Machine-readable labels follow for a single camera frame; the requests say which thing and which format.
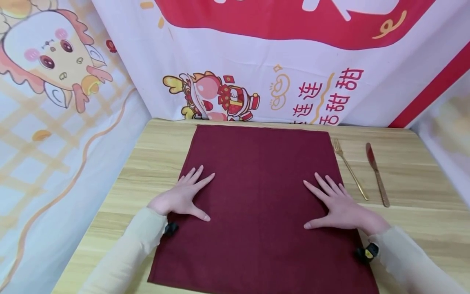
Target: hand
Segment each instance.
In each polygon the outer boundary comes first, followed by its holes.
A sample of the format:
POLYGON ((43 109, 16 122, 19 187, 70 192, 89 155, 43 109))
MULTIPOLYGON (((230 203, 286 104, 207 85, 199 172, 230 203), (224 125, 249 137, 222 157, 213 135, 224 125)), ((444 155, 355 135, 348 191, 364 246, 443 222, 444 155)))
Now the hand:
POLYGON ((147 207, 159 215, 174 212, 180 215, 194 215, 203 221, 210 221, 211 218, 207 213, 197 208, 193 203, 194 196, 215 176, 215 174, 211 174, 197 182, 203 169, 203 166, 200 166, 197 171, 192 168, 187 175, 180 178, 173 188, 153 198, 147 207))
POLYGON ((325 177, 326 183, 318 173, 315 173, 315 179, 324 192, 307 181, 304 181, 304 185, 327 206, 329 212, 325 217, 307 222, 305 229, 360 229, 370 236, 390 228, 384 218, 357 204, 342 184, 336 185, 329 176, 325 177))

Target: finger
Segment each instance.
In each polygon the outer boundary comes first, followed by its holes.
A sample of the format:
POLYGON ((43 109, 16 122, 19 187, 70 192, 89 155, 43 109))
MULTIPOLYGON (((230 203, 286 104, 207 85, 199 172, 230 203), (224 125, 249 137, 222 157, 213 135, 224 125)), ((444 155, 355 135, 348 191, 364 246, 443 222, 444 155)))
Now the finger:
POLYGON ((199 191, 202 188, 204 188, 208 183, 210 183, 214 177, 215 177, 215 173, 212 173, 208 177, 206 177, 206 178, 200 180, 199 182, 197 182, 194 185, 194 187, 199 191))
POLYGON ((329 196, 336 196, 336 193, 333 191, 333 189, 323 180, 323 178, 318 174, 315 173, 315 179, 317 180, 318 184, 320 187, 327 193, 329 196))
POLYGON ((197 169, 197 171, 194 173, 194 175, 188 180, 188 183, 191 185, 194 185, 199 179, 199 177, 201 176, 201 174, 203 173, 203 170, 204 170, 204 166, 200 166, 197 169))
POLYGON ((184 183, 186 183, 194 175, 194 172, 196 172, 196 169, 193 167, 185 176, 184 183))
POLYGON ((342 196, 344 197, 345 194, 343 194, 343 192, 340 190, 340 188, 338 187, 338 185, 336 185, 335 181, 333 181, 332 178, 329 177, 329 175, 326 175, 325 176, 325 180, 328 182, 328 185, 333 189, 333 191, 339 195, 339 196, 342 196))
POLYGON ((352 196, 349 194, 349 192, 346 190, 346 188, 343 186, 343 184, 339 184, 339 189, 343 192, 343 194, 346 196, 346 197, 349 197, 352 199, 352 196))
POLYGON ((209 222, 211 220, 211 218, 207 215, 207 213, 205 213, 204 211, 202 211, 201 209, 197 208, 194 205, 190 209, 189 214, 194 215, 198 219, 205 221, 205 222, 209 222))
POLYGON ((316 197, 318 197, 318 199, 323 201, 323 203, 325 203, 328 206, 327 203, 329 203, 331 199, 328 197, 327 194, 323 193, 322 190, 318 189, 317 187, 313 186, 312 184, 310 184, 309 182, 305 180, 304 180, 304 185, 305 187, 307 187, 307 189, 310 190, 310 192, 312 192, 316 197))
POLYGON ((334 223, 329 215, 311 220, 304 224, 304 229, 312 230, 317 228, 327 228, 327 227, 334 227, 334 223))
POLYGON ((185 177, 182 176, 182 177, 176 182, 176 184, 178 185, 178 184, 181 184, 182 182, 184 182, 184 178, 185 178, 185 177))

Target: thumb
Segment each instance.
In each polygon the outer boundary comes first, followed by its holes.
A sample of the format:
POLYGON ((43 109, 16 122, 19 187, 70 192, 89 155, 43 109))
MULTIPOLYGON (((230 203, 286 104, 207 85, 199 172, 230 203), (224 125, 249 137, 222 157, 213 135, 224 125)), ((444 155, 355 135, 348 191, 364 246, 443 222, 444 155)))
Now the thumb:
POLYGON ((189 214, 190 215, 194 215, 195 217, 197 217, 198 219, 200 220, 203 220, 205 222, 208 222, 211 220, 211 218, 207 215, 207 213, 205 213, 204 211, 202 211, 201 209, 197 208, 196 206, 193 205, 193 207, 189 210, 189 214))
POLYGON ((317 228, 324 228, 324 227, 334 227, 332 219, 329 215, 311 220, 304 224, 304 229, 311 230, 317 228))

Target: cartoon eye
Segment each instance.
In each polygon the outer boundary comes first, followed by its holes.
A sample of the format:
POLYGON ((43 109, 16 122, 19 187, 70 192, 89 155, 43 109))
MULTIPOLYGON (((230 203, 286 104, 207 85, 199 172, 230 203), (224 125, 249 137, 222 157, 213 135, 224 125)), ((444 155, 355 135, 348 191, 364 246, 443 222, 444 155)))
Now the cartoon eye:
POLYGON ((45 68, 48 68, 48 69, 53 69, 55 67, 55 63, 54 63, 54 60, 52 60, 52 58, 50 58, 49 56, 47 55, 41 55, 39 57, 39 61, 41 61, 41 64, 45 67, 45 68))
POLYGON ((60 41, 60 46, 65 52, 73 52, 72 45, 67 41, 67 40, 61 40, 60 41))

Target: dark red napkin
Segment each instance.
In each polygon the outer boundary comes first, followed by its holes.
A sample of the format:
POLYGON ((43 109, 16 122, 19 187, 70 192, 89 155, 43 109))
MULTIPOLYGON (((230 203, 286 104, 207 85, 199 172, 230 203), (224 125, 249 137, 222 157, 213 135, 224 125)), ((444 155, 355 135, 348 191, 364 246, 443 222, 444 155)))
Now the dark red napkin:
POLYGON ((305 230, 326 207, 303 185, 342 183, 327 132, 198 126, 181 175, 214 180, 195 198, 210 222, 170 215, 148 281, 211 294, 378 294, 354 257, 356 230, 305 230))

